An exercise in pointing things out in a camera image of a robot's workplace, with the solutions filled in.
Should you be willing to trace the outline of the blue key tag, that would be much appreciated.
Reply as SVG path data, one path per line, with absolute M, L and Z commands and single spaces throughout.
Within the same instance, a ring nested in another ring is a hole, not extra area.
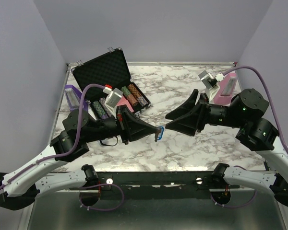
M 158 134 L 158 141 L 160 141 L 161 139 L 162 139 L 162 137 L 163 137 L 163 134 L 164 134 L 164 127 L 163 126 L 159 126 L 157 129 L 156 129 L 156 131 L 158 131 L 159 132 L 159 134 Z

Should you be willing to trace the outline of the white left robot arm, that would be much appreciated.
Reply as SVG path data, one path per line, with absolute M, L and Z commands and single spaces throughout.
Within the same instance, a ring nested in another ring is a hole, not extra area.
M 136 117 L 126 106 L 118 107 L 118 117 L 103 120 L 76 109 L 62 123 L 64 130 L 40 154 L 13 172 L 0 172 L 0 207 L 19 210 L 62 189 L 92 189 L 100 182 L 92 165 L 60 175 L 48 174 L 87 153 L 90 142 L 120 136 L 128 144 L 157 133 L 157 127 Z

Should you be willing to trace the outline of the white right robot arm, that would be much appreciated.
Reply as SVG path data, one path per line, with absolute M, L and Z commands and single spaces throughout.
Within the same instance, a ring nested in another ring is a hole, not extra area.
M 218 188 L 226 185 L 252 188 L 273 195 L 288 207 L 288 153 L 280 131 L 263 118 L 268 107 L 269 102 L 255 89 L 243 90 L 231 99 L 229 106 L 210 103 L 205 93 L 194 90 L 187 101 L 165 116 L 170 120 L 166 129 L 194 136 L 207 124 L 237 128 L 236 139 L 261 155 L 275 171 L 251 172 L 220 163 L 212 173 L 212 184 Z

